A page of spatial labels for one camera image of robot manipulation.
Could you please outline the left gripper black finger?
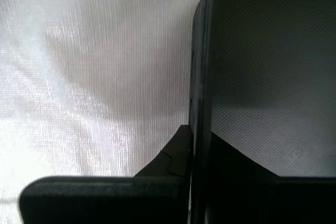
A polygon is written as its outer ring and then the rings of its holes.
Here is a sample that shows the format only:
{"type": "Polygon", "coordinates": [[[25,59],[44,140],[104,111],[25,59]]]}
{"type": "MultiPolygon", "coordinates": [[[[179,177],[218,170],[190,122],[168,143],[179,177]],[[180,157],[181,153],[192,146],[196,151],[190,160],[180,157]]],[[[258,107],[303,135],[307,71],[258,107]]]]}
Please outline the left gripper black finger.
{"type": "Polygon", "coordinates": [[[335,178],[281,177],[211,136],[209,223],[335,223],[335,178]]]}
{"type": "Polygon", "coordinates": [[[45,177],[19,197],[24,223],[187,223],[190,128],[133,177],[45,177]]]}

